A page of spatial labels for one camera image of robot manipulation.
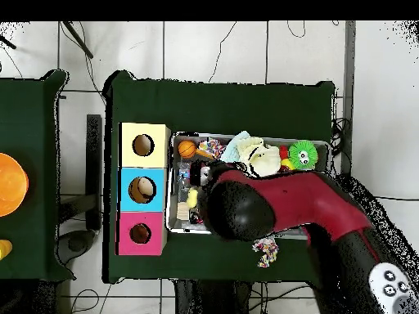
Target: blue box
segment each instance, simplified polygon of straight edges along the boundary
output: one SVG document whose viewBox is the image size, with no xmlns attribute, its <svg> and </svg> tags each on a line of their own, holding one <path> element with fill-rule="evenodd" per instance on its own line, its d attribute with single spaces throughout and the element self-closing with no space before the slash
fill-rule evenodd
<svg viewBox="0 0 419 314">
<path fill-rule="evenodd" d="M 129 196 L 129 185 L 137 177 L 147 177 L 155 183 L 155 196 L 146 204 L 139 204 Z M 163 212 L 165 195 L 165 168 L 121 168 L 121 212 Z"/>
</svg>

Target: orange basketball toy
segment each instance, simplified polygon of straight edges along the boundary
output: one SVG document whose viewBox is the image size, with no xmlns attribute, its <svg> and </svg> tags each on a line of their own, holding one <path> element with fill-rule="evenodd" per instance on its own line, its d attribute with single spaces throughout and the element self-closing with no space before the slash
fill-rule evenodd
<svg viewBox="0 0 419 314">
<path fill-rule="evenodd" d="M 0 153 L 0 217 L 14 212 L 28 191 L 25 171 L 11 156 Z"/>
<path fill-rule="evenodd" d="M 196 144 L 190 140 L 181 141 L 178 146 L 179 154 L 185 159 L 189 159 L 195 155 L 195 153 L 202 155 L 206 158 L 214 159 L 214 157 L 203 150 L 198 150 Z"/>
</svg>

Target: stacked cube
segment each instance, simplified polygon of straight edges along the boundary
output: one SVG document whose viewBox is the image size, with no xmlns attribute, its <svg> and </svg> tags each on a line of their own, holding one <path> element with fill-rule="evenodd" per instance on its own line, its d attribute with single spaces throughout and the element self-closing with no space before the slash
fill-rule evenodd
<svg viewBox="0 0 419 314">
<path fill-rule="evenodd" d="M 119 125 L 118 255 L 161 255 L 169 137 L 163 124 Z"/>
</svg>

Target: button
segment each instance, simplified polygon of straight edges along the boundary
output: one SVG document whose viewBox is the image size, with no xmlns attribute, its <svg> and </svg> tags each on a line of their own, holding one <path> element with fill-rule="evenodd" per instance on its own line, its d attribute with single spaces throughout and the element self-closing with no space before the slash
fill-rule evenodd
<svg viewBox="0 0 419 314">
<path fill-rule="evenodd" d="M 389 281 L 393 281 L 393 280 L 396 279 L 396 276 L 394 275 L 394 273 L 392 271 L 384 272 L 384 277 Z"/>
<path fill-rule="evenodd" d="M 406 293 L 409 290 L 408 286 L 403 282 L 399 282 L 398 286 L 402 293 Z"/>
<path fill-rule="evenodd" d="M 386 285 L 383 291 L 384 291 L 384 294 L 390 297 L 396 295 L 396 288 L 391 285 Z"/>
</svg>

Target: green table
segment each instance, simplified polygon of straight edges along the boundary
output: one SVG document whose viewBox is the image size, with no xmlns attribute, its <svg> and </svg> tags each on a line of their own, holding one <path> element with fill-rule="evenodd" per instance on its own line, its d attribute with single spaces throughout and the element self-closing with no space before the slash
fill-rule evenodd
<svg viewBox="0 0 419 314">
<path fill-rule="evenodd" d="M 318 283 L 305 240 L 279 240 L 277 261 L 258 268 L 251 243 L 215 235 L 169 234 L 160 257 L 115 255 L 118 123 L 163 123 L 172 132 L 237 134 L 331 140 L 332 82 L 317 86 L 240 85 L 133 80 L 117 71 L 106 81 L 105 229 L 103 279 L 180 278 Z"/>
<path fill-rule="evenodd" d="M 40 80 L 0 78 L 0 152 L 26 171 L 22 205 L 0 218 L 0 239 L 13 250 L 0 262 L 0 279 L 71 278 L 55 258 L 58 225 L 56 101 L 67 79 L 61 70 Z"/>
</svg>

